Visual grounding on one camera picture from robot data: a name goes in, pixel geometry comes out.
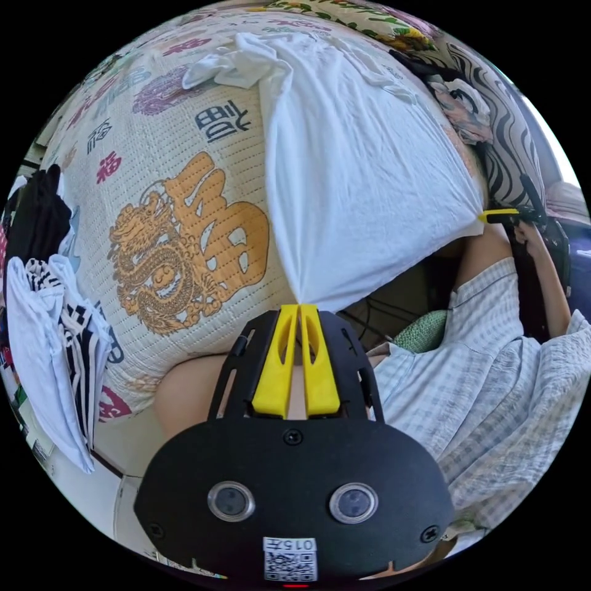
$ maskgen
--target hanging clothes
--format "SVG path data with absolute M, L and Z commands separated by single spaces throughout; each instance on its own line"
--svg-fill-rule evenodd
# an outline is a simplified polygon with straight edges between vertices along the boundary
M 19 177 L 13 186 L 9 202 L 4 210 L 2 230 L 6 239 L 6 251 L 2 263 L 2 294 L 4 306 L 0 318 L 0 345 L 9 346 L 9 329 L 6 315 L 6 268 L 13 257 L 23 264 L 30 259 L 48 261 L 52 254 L 71 238 L 71 211 L 63 202 L 63 175 L 54 164 L 47 171 L 41 170 L 26 181 Z
M 68 266 L 60 255 L 49 263 L 9 261 L 10 350 L 39 425 L 70 461 L 90 473 L 110 327 L 78 292 Z

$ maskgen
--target human arm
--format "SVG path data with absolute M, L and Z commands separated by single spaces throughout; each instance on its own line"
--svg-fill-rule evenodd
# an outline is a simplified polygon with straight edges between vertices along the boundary
M 520 222 L 515 229 L 515 238 L 520 244 L 527 245 L 528 254 L 534 260 L 537 277 L 542 288 L 550 338 L 560 337 L 568 330 L 571 311 L 550 252 L 546 248 L 539 230 L 534 225 Z

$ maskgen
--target bed sheet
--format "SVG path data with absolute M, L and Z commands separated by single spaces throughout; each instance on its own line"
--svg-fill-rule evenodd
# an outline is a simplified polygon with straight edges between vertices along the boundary
M 412 76 L 337 23 L 201 9 L 147 33 L 77 91 L 42 166 L 62 168 L 78 286 L 113 327 L 101 421 L 141 412 L 173 366 L 229 350 L 250 318 L 294 301 L 265 198 L 257 88 L 180 87 L 190 64 L 238 31 L 338 35 Z M 436 103 L 434 113 L 478 183 Z

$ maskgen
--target yellow plastic part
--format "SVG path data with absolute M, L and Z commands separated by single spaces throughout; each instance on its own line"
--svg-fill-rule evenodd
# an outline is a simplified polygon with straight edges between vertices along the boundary
M 298 308 L 298 305 L 281 306 L 267 359 L 252 399 L 252 407 L 260 414 L 287 418 Z
M 335 414 L 340 408 L 339 394 L 316 306 L 300 306 L 300 325 L 306 415 L 310 418 Z M 310 357 L 310 349 L 314 351 L 314 361 Z
M 488 222 L 489 215 L 519 215 L 518 209 L 487 209 L 486 211 L 482 212 L 478 219 L 483 222 Z

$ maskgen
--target qr code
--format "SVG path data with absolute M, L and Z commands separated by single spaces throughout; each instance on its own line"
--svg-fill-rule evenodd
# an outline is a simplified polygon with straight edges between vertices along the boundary
M 315 581 L 316 553 L 265 552 L 265 578 L 268 581 Z

